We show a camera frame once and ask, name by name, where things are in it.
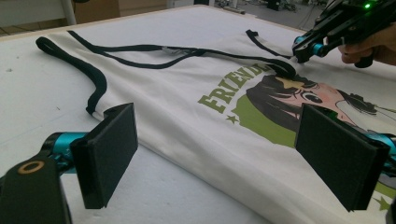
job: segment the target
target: finger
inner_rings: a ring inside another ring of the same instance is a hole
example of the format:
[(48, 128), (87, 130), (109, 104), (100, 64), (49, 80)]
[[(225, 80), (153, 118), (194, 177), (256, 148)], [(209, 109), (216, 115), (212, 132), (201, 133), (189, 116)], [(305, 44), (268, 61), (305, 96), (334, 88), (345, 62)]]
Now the finger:
[(338, 50), (339, 50), (342, 54), (344, 54), (344, 53), (346, 53), (346, 46), (345, 46), (345, 45), (340, 45), (340, 46), (338, 46)]
[(394, 41), (396, 34), (396, 24), (393, 23), (390, 27), (385, 28), (373, 35), (370, 35), (365, 40), (361, 41), (359, 44), (346, 45), (344, 51), (347, 53), (356, 53), (377, 47), (380, 45), (387, 45)]
[(358, 63), (361, 60), (361, 57), (353, 54), (343, 54), (341, 56), (341, 60), (343, 61), (343, 63)]
[(342, 55), (342, 60), (344, 63), (358, 63), (361, 58), (369, 57), (373, 54), (372, 49), (367, 49), (358, 53), (346, 53)]
[(396, 65), (396, 52), (385, 47), (380, 47), (377, 49), (374, 59), (381, 63)]

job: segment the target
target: cartoon face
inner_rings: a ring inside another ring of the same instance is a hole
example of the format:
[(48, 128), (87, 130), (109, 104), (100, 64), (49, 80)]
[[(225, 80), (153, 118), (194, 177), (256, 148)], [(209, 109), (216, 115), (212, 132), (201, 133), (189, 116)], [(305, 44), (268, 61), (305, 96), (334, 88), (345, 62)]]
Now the cartoon face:
[(303, 103), (323, 106), (337, 112), (340, 120), (354, 124), (354, 122), (337, 107), (337, 103), (345, 101), (345, 99), (335, 88), (324, 83), (317, 83), (309, 87), (304, 87), (304, 83), (300, 81), (288, 80), (282, 77), (276, 77), (276, 79), (283, 83), (284, 89), (295, 89), (294, 93), (288, 98), (273, 96), (273, 98), (278, 101), (297, 107), (301, 107)]

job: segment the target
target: anime character print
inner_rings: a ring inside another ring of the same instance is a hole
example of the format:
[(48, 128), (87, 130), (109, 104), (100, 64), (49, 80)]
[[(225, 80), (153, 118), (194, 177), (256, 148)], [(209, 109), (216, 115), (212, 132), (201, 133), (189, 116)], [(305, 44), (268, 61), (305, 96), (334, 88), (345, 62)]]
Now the anime character print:
[[(293, 147), (303, 103), (329, 108), (338, 114), (340, 120), (363, 133), (396, 135), (395, 111), (365, 102), (357, 94), (347, 94), (325, 83), (300, 76), (293, 80), (276, 75), (264, 76), (238, 99), (233, 112), (238, 115), (241, 126), (275, 144)], [(366, 127), (363, 121), (369, 119), (376, 119), (379, 125)], [(390, 198), (396, 194), (396, 162), (391, 157), (393, 154), (390, 153), (388, 168), (375, 189)], [(389, 208), (389, 203), (383, 198), (376, 200), (380, 203), (380, 209)]]

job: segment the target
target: black strap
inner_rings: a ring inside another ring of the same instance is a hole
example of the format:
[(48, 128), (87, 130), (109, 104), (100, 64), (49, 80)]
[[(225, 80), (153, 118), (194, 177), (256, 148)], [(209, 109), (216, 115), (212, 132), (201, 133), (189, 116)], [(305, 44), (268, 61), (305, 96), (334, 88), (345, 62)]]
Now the black strap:
[[(237, 54), (231, 54), (231, 53), (226, 53), (222, 52), (219, 50), (214, 50), (214, 49), (197, 49), (197, 48), (183, 48), (183, 47), (165, 47), (165, 46), (159, 46), (159, 45), (134, 45), (134, 46), (124, 46), (124, 47), (101, 47), (101, 46), (95, 46), (76, 34), (74, 31), (68, 31), (68, 33), (73, 36), (80, 44), (82, 44), (85, 48), (89, 49), (90, 51), (103, 55), (107, 58), (111, 58), (116, 60), (119, 63), (132, 66), (132, 67), (138, 67), (138, 68), (147, 68), (147, 69), (164, 69), (168, 68), (170, 66), (175, 65), (176, 63), (179, 63), (185, 59), (188, 59), (190, 57), (202, 57), (205, 56), (207, 53), (212, 53), (212, 54), (217, 54), (217, 55), (222, 55), (226, 57), (231, 57), (235, 59), (243, 59), (243, 60), (256, 60), (256, 61), (261, 61), (265, 63), (269, 63), (268, 66), (270, 66), (272, 69), (276, 71), (276, 73), (281, 76), (281, 77), (286, 77), (286, 78), (293, 78), (296, 75), (296, 71), (293, 66), (291, 66), (289, 63), (283, 62), (279, 59), (268, 59), (264, 57), (254, 57), (254, 56), (245, 56), (245, 55), (237, 55)], [(252, 35), (253, 32), (247, 31), (248, 35)], [(153, 64), (153, 63), (136, 63), (132, 61), (128, 61), (125, 59), (122, 59), (120, 57), (108, 54), (108, 52), (120, 52), (120, 51), (155, 51), (155, 50), (162, 50), (162, 49), (171, 49), (171, 50), (180, 50), (183, 52), (186, 52), (185, 55), (174, 59), (173, 61), (170, 61), (168, 63), (159, 63), (159, 64)], [(269, 51), (270, 53), (273, 53), (275, 55), (279, 55), (275, 53), (273, 50)]]
[[(221, 56), (231, 57), (231, 58), (235, 58), (235, 59), (256, 60), (256, 61), (268, 63), (267, 65), (270, 66), (272, 69), (274, 69), (274, 71), (276, 71), (276, 73), (282, 77), (293, 78), (294, 76), (297, 75), (293, 66), (291, 66), (289, 63), (283, 62), (278, 59), (268, 59), (268, 58), (264, 58), (264, 57), (236, 55), (236, 54), (226, 53), (226, 52), (222, 52), (222, 51), (214, 50), (214, 49), (164, 47), (164, 46), (158, 46), (158, 45), (100, 47), (100, 46), (95, 46), (95, 45), (89, 43), (88, 41), (86, 41), (85, 39), (83, 39), (81, 36), (77, 35), (73, 31), (68, 31), (68, 32), (78, 42), (80, 42), (83, 46), (85, 46), (87, 49), (91, 50), (92, 52), (106, 56), (108, 58), (112, 58), (112, 59), (118, 61), (119, 63), (133, 66), (133, 67), (138, 67), (138, 68), (164, 69), (164, 68), (168, 68), (172, 65), (175, 65), (176, 63), (179, 63), (179, 62), (181, 62), (185, 59), (188, 59), (190, 57), (204, 57), (208, 54), (215, 54), (215, 55), (221, 55)], [(247, 31), (247, 35), (253, 41), (253, 43), (255, 43), (259, 48), (263, 47), (263, 45), (259, 41), (257, 41), (257, 39), (255, 38), (255, 36), (257, 36), (257, 33)], [(93, 82), (93, 84), (96, 87), (96, 90), (91, 95), (90, 99), (88, 100), (88, 106), (86, 108), (88, 113), (92, 114), (95, 111), (96, 105), (99, 102), (100, 98), (106, 92), (107, 84), (106, 84), (105, 75), (99, 69), (92, 66), (90, 63), (86, 63), (86, 62), (82, 61), (81, 59), (71, 56), (70, 54), (68, 54), (61, 48), (59, 48), (57, 45), (55, 45), (52, 41), (47, 39), (46, 37), (39, 37), (36, 41), (36, 44), (41, 50), (48, 53), (49, 55), (52, 55), (54, 57), (57, 57), (59, 59), (62, 59), (64, 61), (74, 65), (78, 70), (80, 70), (85, 75), (87, 75), (88, 78)], [(108, 54), (108, 52), (155, 51), (155, 50), (163, 50), (163, 49), (170, 49), (170, 50), (174, 50), (174, 51), (183, 51), (185, 53), (185, 55), (183, 55), (171, 62), (168, 62), (168, 63), (152, 64), (152, 63), (135, 63), (135, 62), (127, 61), (122, 58), (116, 57), (114, 55)], [(277, 54), (273, 50), (270, 50), (266, 47), (263, 47), (262, 49), (267, 50), (268, 52), (274, 54), (275, 56), (285, 57), (283, 55)]]
[(71, 56), (64, 50), (56, 46), (52, 41), (48, 40), (46, 37), (39, 37), (35, 42), (37, 46), (44, 52), (62, 59), (72, 65), (74, 65), (78, 70), (83, 72), (96, 87), (94, 93), (88, 99), (88, 106), (86, 108), (87, 112), (92, 114), (95, 111), (96, 105), (98, 104), (100, 98), (105, 94), (107, 89), (106, 77), (97, 68), (92, 66), (90, 63), (86, 63), (81, 59)]
[(247, 30), (246, 33), (247, 33), (247, 36), (250, 38), (250, 40), (251, 40), (254, 44), (257, 45), (257, 47), (259, 47), (259, 48), (261, 48), (261, 49), (264, 49), (264, 50), (266, 50), (266, 51), (268, 51), (268, 52), (274, 54), (275, 56), (281, 56), (281, 57), (284, 57), (284, 58), (286, 58), (286, 59), (290, 59), (290, 58), (291, 58), (291, 56), (289, 56), (289, 55), (279, 54), (279, 53), (275, 52), (274, 50), (268, 49), (267, 47), (265, 47), (262, 43), (260, 43), (260, 42), (256, 39), (256, 36), (259, 36), (259, 33), (254, 32), (254, 31), (251, 31), (251, 30)]

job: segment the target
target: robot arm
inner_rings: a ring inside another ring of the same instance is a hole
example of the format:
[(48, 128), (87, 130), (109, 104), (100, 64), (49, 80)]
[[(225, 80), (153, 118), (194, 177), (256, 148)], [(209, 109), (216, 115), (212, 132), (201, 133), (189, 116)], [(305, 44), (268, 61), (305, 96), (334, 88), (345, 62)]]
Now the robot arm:
[(89, 133), (54, 133), (0, 178), (0, 223), (72, 223), (60, 175), (76, 168), (85, 207), (107, 206), (137, 150), (134, 105), (119, 105)]
[[(313, 55), (326, 56), (332, 49), (359, 43), (396, 21), (396, 0), (335, 0), (315, 21), (315, 27), (295, 38), (292, 50), (298, 63)], [(372, 64), (373, 57), (355, 65)]]

